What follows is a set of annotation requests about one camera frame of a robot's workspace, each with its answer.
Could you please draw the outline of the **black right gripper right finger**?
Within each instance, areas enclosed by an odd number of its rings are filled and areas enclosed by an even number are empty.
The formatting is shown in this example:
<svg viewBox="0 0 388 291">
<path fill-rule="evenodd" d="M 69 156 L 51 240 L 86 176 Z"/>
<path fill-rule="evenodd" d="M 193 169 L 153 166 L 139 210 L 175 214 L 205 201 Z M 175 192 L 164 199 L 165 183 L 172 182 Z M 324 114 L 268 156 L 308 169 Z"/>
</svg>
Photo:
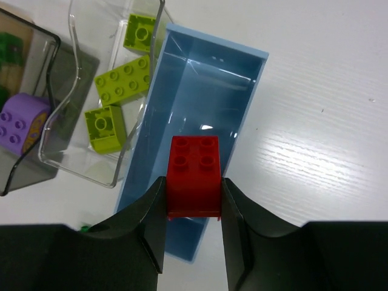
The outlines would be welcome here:
<svg viewBox="0 0 388 291">
<path fill-rule="evenodd" d="M 301 227 L 221 183 L 230 290 L 386 290 L 385 221 L 311 221 Z"/>
</svg>

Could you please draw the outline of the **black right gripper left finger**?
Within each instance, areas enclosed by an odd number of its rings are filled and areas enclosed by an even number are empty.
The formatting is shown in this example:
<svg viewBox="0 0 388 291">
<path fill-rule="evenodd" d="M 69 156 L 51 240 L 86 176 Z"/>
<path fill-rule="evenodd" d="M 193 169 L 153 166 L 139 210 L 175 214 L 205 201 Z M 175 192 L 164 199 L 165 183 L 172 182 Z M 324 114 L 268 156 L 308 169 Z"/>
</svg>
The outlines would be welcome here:
<svg viewBox="0 0 388 291">
<path fill-rule="evenodd" d="M 166 179 L 86 232 L 1 227 L 2 290 L 156 290 L 166 240 Z"/>
</svg>

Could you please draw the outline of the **red square lego brick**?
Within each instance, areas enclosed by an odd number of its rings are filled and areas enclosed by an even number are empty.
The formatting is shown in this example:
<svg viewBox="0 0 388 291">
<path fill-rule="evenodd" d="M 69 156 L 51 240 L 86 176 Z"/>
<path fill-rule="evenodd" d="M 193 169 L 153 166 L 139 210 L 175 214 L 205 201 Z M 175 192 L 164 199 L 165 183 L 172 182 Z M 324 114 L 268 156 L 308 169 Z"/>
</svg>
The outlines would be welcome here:
<svg viewBox="0 0 388 291">
<path fill-rule="evenodd" d="M 217 136 L 174 136 L 166 176 L 169 218 L 221 216 Z"/>
</svg>

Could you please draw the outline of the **lime long lego brick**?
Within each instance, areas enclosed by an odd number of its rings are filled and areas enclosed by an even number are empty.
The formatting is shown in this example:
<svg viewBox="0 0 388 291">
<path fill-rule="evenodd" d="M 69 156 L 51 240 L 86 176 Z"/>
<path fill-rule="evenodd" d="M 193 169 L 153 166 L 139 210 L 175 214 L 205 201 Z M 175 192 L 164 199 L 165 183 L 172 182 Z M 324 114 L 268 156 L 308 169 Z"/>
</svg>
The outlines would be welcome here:
<svg viewBox="0 0 388 291">
<path fill-rule="evenodd" d="M 95 77 L 102 105 L 120 105 L 147 91 L 151 82 L 150 57 L 144 55 Z"/>
</svg>

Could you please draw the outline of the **purple rounded block with studs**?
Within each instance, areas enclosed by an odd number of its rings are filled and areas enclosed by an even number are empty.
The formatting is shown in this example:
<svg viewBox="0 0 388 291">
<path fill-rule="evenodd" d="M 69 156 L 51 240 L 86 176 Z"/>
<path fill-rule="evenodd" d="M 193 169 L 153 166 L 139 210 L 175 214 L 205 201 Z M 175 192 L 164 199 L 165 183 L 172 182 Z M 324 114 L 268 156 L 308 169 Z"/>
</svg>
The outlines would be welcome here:
<svg viewBox="0 0 388 291">
<path fill-rule="evenodd" d="M 19 156 L 25 153 L 40 137 L 50 110 L 42 97 L 26 93 L 12 96 L 1 111 L 1 146 Z"/>
</svg>

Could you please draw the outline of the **green square lego brick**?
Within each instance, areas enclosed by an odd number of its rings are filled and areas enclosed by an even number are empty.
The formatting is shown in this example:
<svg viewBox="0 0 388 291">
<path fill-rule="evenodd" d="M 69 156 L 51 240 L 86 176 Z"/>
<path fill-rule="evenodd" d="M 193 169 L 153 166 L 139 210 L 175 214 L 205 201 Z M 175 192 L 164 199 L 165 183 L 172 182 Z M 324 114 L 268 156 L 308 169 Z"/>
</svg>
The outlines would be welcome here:
<svg viewBox="0 0 388 291">
<path fill-rule="evenodd" d="M 23 40 L 13 34 L 1 32 L 1 65 L 23 65 Z"/>
</svg>

